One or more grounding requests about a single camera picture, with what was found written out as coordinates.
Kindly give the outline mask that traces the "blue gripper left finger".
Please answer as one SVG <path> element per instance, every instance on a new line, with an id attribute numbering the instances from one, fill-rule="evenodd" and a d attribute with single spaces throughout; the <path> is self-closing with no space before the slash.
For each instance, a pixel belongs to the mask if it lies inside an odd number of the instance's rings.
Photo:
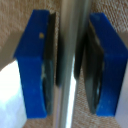
<path id="1" fill-rule="evenodd" d="M 53 113 L 56 14 L 33 10 L 14 54 L 28 119 Z"/>

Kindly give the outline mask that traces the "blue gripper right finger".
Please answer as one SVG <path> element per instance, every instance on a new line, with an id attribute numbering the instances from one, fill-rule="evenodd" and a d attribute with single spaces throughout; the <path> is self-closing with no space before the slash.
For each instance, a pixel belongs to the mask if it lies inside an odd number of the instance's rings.
<path id="1" fill-rule="evenodd" d="M 104 13 L 92 13 L 85 36 L 83 73 L 90 112 L 114 116 L 128 49 Z"/>

